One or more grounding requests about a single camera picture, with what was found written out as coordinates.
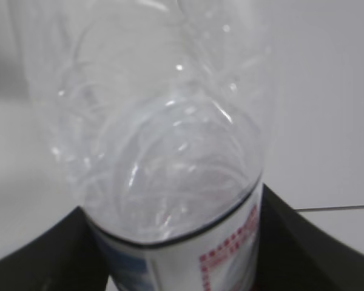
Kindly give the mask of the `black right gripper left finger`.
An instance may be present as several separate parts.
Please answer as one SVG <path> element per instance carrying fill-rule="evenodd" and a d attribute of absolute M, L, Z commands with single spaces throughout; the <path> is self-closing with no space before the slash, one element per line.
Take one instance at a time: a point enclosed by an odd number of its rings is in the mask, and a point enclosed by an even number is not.
<path fill-rule="evenodd" d="M 0 290 L 106 290 L 108 277 L 108 266 L 80 208 L 0 259 Z"/>

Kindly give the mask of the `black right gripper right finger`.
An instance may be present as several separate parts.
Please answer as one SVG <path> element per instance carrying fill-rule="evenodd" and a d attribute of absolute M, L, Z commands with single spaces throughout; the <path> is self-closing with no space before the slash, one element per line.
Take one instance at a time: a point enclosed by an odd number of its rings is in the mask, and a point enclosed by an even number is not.
<path fill-rule="evenodd" d="M 364 255 L 263 187 L 255 290 L 364 290 Z"/>

